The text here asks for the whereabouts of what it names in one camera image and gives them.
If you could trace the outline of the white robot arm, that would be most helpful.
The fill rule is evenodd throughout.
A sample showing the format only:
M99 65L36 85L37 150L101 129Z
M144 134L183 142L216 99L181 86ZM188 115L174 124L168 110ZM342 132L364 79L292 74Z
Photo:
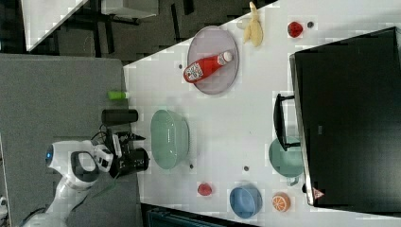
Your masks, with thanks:
M128 131L107 131L103 141L92 138L53 143L46 152L45 162L61 174L54 200L48 207L31 212L19 227L68 227L70 213L86 200L102 172L116 180L148 168L147 152L129 146L131 141L144 139Z

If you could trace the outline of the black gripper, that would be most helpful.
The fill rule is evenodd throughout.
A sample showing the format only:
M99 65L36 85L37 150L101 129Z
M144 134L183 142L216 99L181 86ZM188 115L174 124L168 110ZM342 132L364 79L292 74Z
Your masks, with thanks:
M148 169L148 153L143 148L131 148L129 145L129 142L142 140L145 140L145 137L129 131L121 131L112 135L113 162L110 168L110 175L113 178Z

